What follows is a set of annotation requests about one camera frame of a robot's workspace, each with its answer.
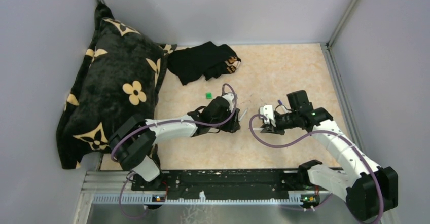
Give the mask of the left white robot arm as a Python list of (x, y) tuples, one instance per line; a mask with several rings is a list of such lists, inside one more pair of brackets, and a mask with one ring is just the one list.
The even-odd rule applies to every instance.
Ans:
[(143, 178), (150, 190), (162, 185), (159, 164), (150, 156), (153, 146), (180, 137), (196, 137), (210, 129), (235, 132), (239, 129), (237, 96), (225, 93), (185, 115), (163, 120), (147, 119), (142, 114), (130, 117), (109, 139), (111, 159), (125, 171)]

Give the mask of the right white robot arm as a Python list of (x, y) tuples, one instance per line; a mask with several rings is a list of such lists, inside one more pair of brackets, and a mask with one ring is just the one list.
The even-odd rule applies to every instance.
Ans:
[(381, 167), (366, 156), (343, 133), (333, 116), (323, 107), (314, 108), (306, 91), (289, 93), (290, 107), (284, 113), (271, 105), (261, 106), (262, 133), (284, 135), (288, 129), (305, 130), (307, 137), (316, 139), (343, 169), (339, 173), (319, 160), (311, 160), (298, 167), (298, 185), (310, 190), (322, 187), (342, 199), (359, 221), (380, 217), (398, 206), (397, 172)]

